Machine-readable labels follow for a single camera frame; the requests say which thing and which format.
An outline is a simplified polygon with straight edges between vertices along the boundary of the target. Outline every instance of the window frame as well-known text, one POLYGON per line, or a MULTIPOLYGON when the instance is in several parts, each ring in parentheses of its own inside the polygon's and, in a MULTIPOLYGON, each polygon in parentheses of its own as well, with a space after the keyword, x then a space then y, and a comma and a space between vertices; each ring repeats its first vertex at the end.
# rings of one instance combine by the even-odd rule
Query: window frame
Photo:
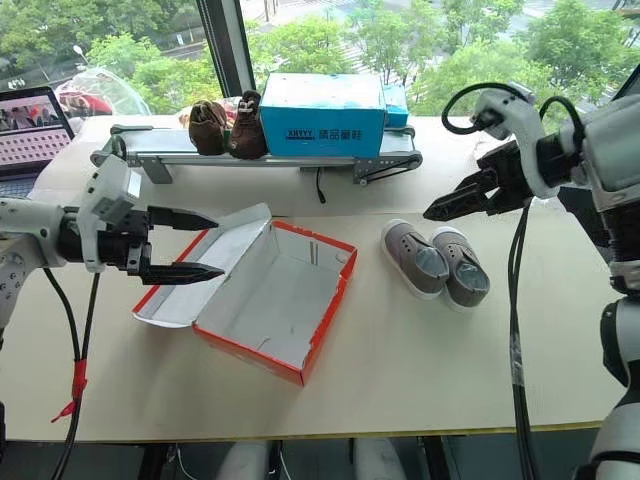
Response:
POLYGON ((196 0, 213 57, 213 64, 225 97, 255 90, 239 0, 196 0))

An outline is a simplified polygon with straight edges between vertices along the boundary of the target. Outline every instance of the robotic arm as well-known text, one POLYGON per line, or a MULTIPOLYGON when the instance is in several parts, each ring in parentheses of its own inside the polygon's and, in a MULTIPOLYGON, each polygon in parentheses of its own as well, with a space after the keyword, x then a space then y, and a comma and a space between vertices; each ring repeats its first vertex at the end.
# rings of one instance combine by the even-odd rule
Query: robotic arm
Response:
POLYGON ((36 268, 78 262, 101 272, 110 265, 145 285, 182 285, 224 273, 199 263, 151 264, 148 234, 155 225, 203 230, 218 224, 183 210, 134 210, 140 185, 140 174, 109 156, 87 183, 80 207, 0 198, 0 347, 18 293, 36 268))
POLYGON ((627 393, 605 419, 591 463, 576 478, 640 478, 640 95, 586 115, 579 126, 584 131, 572 125, 546 135, 527 102, 488 89, 471 120, 494 138, 513 133, 516 140, 479 159, 479 171, 437 199, 424 217, 494 215, 522 208, 534 196, 551 198, 562 184, 590 186, 613 251, 610 283, 625 295, 602 314, 604 365, 627 393))

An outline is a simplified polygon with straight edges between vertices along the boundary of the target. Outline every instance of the blue shoe box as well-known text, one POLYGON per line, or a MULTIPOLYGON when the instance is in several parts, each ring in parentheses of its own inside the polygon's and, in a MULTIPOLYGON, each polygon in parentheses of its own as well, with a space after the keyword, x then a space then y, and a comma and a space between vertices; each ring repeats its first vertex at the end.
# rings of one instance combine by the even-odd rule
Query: blue shoe box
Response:
POLYGON ((387 127, 402 128, 407 126, 409 109, 407 94, 402 85, 385 85, 384 101, 387 104, 387 127))
POLYGON ((272 73, 260 118, 272 155, 377 157, 386 105, 373 75, 272 73))

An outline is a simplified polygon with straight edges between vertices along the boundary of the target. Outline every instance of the table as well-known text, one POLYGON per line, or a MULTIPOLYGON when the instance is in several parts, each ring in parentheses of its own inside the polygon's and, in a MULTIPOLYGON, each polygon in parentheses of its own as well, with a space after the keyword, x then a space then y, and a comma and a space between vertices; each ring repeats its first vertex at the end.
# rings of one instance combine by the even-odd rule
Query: table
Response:
MULTIPOLYGON (((91 119, 41 175, 33 197, 71 202, 94 167, 112 118, 91 119)), ((155 118, 171 125, 172 117, 155 118)), ((471 316, 413 297, 380 254, 382 226, 401 216, 428 235, 420 213, 474 170, 481 138, 453 137, 438 119, 414 119, 424 163, 365 188, 327 174, 328 203, 297 170, 185 167, 173 185, 143 183, 142 203, 209 215, 266 201, 274 215, 358 247, 352 284, 311 380, 298 387, 212 349, 190 329, 143 324, 130 310, 146 292, 107 269, 94 319, 79 441, 150 442, 266 437, 417 435, 511 430, 506 263, 518 213, 451 222, 470 238, 492 290, 471 316)), ((158 229, 154 260, 170 262, 193 233, 158 229)), ((78 320, 90 274, 54 272, 78 320)), ((601 365, 599 318, 617 295, 577 221, 536 202, 521 273, 520 317, 531 421, 536 428, 595 426, 622 394, 601 365)), ((49 420, 69 401, 71 345, 62 306, 42 272, 27 281, 0 354, 0 399, 10 439, 61 440, 49 420)))

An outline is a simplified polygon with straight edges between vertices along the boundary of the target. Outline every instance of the brown boot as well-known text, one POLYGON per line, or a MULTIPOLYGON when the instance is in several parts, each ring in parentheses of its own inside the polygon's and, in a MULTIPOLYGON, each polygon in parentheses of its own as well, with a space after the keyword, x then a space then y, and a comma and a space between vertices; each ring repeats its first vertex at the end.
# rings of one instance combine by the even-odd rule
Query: brown boot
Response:
POLYGON ((260 99, 258 92, 247 90, 238 104, 238 115, 229 138, 229 153, 236 158, 255 160, 269 152, 258 118, 260 99))
POLYGON ((189 138, 200 155, 224 153, 224 129, 227 114, 222 105, 201 100, 191 109, 189 138))

